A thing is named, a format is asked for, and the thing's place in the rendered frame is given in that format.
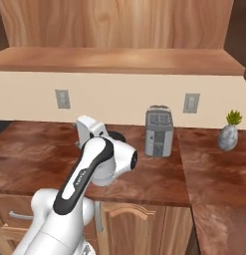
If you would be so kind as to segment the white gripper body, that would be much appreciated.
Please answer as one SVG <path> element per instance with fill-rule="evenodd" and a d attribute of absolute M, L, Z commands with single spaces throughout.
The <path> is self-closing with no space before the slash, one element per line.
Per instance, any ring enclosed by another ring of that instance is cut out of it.
<path fill-rule="evenodd" d="M 78 117 L 76 120 L 80 146 L 92 138 L 93 136 L 100 136 L 107 134 L 107 129 L 104 123 L 100 123 L 88 116 Z"/>

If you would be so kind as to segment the silver toaster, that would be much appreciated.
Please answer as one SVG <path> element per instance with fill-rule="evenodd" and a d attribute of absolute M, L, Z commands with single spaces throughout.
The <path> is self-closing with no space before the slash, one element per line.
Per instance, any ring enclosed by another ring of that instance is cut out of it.
<path fill-rule="evenodd" d="M 173 142 L 173 120 L 167 106 L 151 106 L 145 113 L 144 152 L 148 156 L 169 157 Z"/>

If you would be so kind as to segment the black hob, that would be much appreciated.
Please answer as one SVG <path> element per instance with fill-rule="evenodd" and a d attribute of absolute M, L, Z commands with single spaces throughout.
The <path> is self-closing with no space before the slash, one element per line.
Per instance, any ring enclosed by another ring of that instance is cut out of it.
<path fill-rule="evenodd" d="M 11 121 L 0 121 L 0 133 L 11 123 Z"/>

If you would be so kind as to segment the wooden drawer front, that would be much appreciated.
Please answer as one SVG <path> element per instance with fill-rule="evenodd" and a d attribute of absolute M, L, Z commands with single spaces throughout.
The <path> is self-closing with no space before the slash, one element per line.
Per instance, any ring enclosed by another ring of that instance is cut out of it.
<path fill-rule="evenodd" d="M 30 227 L 31 220 L 11 217 L 9 215 L 10 211 L 19 215 L 32 216 L 30 196 L 0 194 L 0 216 L 2 221 L 9 227 L 25 229 Z"/>

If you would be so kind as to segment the wooden cupboard door arched panel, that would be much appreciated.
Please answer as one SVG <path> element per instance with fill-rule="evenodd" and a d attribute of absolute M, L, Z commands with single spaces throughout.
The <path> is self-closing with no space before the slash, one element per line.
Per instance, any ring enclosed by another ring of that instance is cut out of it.
<path fill-rule="evenodd" d="M 159 255 L 164 206 L 102 202 L 100 255 Z"/>

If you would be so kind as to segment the grey vase with green plant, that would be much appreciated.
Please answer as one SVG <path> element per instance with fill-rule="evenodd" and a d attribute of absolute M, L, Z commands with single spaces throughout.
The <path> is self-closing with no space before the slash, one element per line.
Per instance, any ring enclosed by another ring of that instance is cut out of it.
<path fill-rule="evenodd" d="M 222 129 L 218 137 L 218 145 L 224 151 L 232 150 L 238 143 L 238 128 L 242 122 L 239 111 L 231 110 L 226 116 L 227 125 Z"/>

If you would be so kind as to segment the narrow wooden cupboard door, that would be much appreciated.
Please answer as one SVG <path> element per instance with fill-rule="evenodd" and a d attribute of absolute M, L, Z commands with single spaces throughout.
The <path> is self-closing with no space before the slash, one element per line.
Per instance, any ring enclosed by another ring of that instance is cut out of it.
<path fill-rule="evenodd" d="M 190 208 L 167 208 L 164 244 L 166 255 L 185 255 L 192 225 Z"/>

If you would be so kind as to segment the grey wall socket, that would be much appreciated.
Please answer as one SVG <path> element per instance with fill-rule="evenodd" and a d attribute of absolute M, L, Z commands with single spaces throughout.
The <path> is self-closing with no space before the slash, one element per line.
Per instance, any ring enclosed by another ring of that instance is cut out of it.
<path fill-rule="evenodd" d="M 183 112 L 185 114 L 196 114 L 199 103 L 199 94 L 185 94 Z"/>
<path fill-rule="evenodd" d="M 55 90 L 57 105 L 59 109 L 69 109 L 70 105 L 70 97 L 69 92 L 67 90 Z"/>

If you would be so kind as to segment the wooden wall cupboard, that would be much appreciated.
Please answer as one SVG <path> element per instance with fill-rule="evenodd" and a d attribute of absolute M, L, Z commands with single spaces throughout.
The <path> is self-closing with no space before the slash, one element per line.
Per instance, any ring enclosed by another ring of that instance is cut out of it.
<path fill-rule="evenodd" d="M 0 0 L 0 71 L 240 76 L 234 0 Z"/>

